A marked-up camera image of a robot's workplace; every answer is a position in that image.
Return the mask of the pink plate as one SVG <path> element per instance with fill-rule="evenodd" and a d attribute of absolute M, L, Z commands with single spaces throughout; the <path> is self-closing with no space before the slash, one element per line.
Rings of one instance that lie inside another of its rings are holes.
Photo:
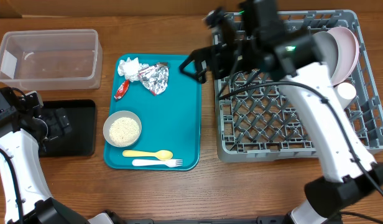
<path fill-rule="evenodd" d="M 331 76 L 331 84 L 336 86 L 347 79 L 356 68 L 359 58 L 357 37 L 346 27 L 334 27 L 328 31 L 338 45 L 338 62 Z"/>

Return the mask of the yellow plastic spoon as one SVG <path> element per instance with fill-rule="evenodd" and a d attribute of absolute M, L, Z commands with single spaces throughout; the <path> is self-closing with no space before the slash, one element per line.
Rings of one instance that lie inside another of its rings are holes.
<path fill-rule="evenodd" d="M 173 157 L 173 153 L 168 150 L 159 150 L 157 152 L 124 150 L 122 155 L 124 157 L 155 157 L 160 161 L 167 161 Z"/>

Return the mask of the grey plate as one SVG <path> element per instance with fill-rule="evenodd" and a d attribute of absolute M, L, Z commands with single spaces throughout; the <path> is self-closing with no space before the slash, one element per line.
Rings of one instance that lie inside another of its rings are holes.
<path fill-rule="evenodd" d="M 323 60 L 328 66 L 328 73 L 331 78 L 338 64 L 338 44 L 336 43 L 335 38 L 325 31 L 313 34 L 313 38 L 323 54 Z"/>

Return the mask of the white plastic fork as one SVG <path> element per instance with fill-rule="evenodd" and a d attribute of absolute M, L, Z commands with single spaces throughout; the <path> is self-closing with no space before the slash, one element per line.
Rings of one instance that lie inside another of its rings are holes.
<path fill-rule="evenodd" d="M 132 165 L 136 167 L 142 166 L 167 166 L 167 167 L 180 167 L 183 165 L 181 159 L 169 159 L 166 161 L 156 161 L 151 159 L 134 159 Z"/>

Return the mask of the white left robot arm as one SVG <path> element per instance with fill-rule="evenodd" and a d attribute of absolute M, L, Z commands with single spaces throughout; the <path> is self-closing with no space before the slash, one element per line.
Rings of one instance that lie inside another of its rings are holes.
<path fill-rule="evenodd" d="M 0 177 L 6 199 L 6 223 L 114 224 L 109 212 L 87 219 L 55 200 L 39 160 L 49 128 L 41 118 L 36 91 L 0 88 Z"/>

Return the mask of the grey bowl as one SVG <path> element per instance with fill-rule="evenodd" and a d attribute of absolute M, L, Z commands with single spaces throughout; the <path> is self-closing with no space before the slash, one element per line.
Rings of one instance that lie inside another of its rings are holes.
<path fill-rule="evenodd" d="M 113 122 L 116 119 L 122 118 L 122 117 L 132 118 L 132 119 L 136 120 L 136 122 L 138 123 L 138 125 L 140 127 L 140 134 L 139 134 L 139 136 L 141 135 L 141 132 L 142 132 L 142 123 L 141 123 L 139 117 L 135 113 L 133 113 L 131 111 L 117 111 L 117 112 L 113 113 L 112 115 L 110 115 L 107 118 L 107 120 L 104 123 L 103 135 L 104 135 L 104 138 L 105 138 L 106 142 L 108 142 L 110 145 L 115 146 L 115 147 L 120 147 L 120 146 L 115 145 L 115 143 L 113 143 L 112 140 L 110 139 L 110 137 L 109 137 L 109 129 L 110 129 L 110 126 L 113 124 Z"/>

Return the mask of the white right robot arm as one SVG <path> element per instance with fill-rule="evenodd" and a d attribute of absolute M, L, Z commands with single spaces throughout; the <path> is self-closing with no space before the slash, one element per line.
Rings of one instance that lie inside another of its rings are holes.
<path fill-rule="evenodd" d="M 245 1 L 240 5 L 245 39 L 240 39 L 222 9 L 209 13 L 208 27 L 222 43 L 194 50 L 191 77 L 205 83 L 206 73 L 226 80 L 219 101 L 253 103 L 264 88 L 278 86 L 312 141 L 323 175 L 307 183 L 305 201 L 282 223 L 341 223 L 346 207 L 383 185 L 378 163 L 356 135 L 330 83 L 328 66 L 318 42 L 306 29 L 290 32 L 273 2 Z"/>

